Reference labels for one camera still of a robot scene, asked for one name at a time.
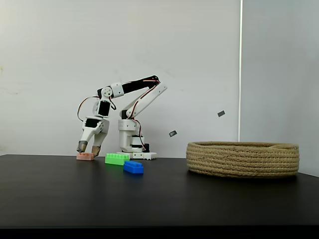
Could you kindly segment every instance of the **rope basket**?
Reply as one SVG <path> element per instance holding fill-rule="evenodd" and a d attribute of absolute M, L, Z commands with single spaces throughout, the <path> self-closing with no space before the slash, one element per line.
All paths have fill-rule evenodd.
<path fill-rule="evenodd" d="M 221 177 L 278 178 L 299 169 L 299 146 L 287 143 L 193 142 L 186 151 L 190 171 Z"/>

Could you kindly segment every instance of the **white wall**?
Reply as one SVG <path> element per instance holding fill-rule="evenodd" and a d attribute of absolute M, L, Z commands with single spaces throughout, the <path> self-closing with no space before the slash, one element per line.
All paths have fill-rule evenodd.
<path fill-rule="evenodd" d="M 184 157 L 190 141 L 236 140 L 239 4 L 0 0 L 0 153 L 75 155 L 80 102 L 153 74 L 168 90 L 138 119 L 159 156 Z M 139 93 L 114 102 L 122 108 Z M 111 114 L 100 155 L 119 149 L 119 111 Z"/>
<path fill-rule="evenodd" d="M 241 141 L 300 145 L 319 176 L 319 1 L 244 0 Z"/>

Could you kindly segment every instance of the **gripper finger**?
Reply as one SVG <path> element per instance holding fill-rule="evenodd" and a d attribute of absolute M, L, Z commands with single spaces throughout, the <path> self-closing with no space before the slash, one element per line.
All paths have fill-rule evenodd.
<path fill-rule="evenodd" d="M 94 143 L 92 146 L 92 153 L 94 155 L 94 157 L 98 156 L 101 150 L 101 145 L 103 143 L 103 140 L 105 139 L 107 133 L 98 133 L 96 135 L 94 135 Z"/>

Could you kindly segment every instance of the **lego brick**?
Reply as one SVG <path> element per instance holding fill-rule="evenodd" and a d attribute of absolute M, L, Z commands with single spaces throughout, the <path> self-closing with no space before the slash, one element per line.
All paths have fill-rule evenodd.
<path fill-rule="evenodd" d="M 123 170 L 130 173 L 144 173 L 143 165 L 134 161 L 126 161 Z"/>
<path fill-rule="evenodd" d="M 91 161 L 94 159 L 94 154 L 92 153 L 78 153 L 76 156 L 77 160 L 88 160 Z"/>
<path fill-rule="evenodd" d="M 129 161 L 130 157 L 124 154 L 118 153 L 107 153 L 105 156 L 105 163 L 115 164 L 115 165 L 124 165 L 125 161 Z"/>

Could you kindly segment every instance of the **black wire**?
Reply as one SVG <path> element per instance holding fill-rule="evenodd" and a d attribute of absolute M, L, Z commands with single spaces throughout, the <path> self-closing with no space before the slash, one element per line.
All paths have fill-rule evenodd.
<path fill-rule="evenodd" d="M 117 108 L 116 108 L 115 104 L 113 103 L 113 101 L 111 100 L 111 97 L 109 97 L 109 100 L 110 100 L 111 104 L 113 105 L 113 106 L 111 106 L 111 108 L 115 111 Z"/>

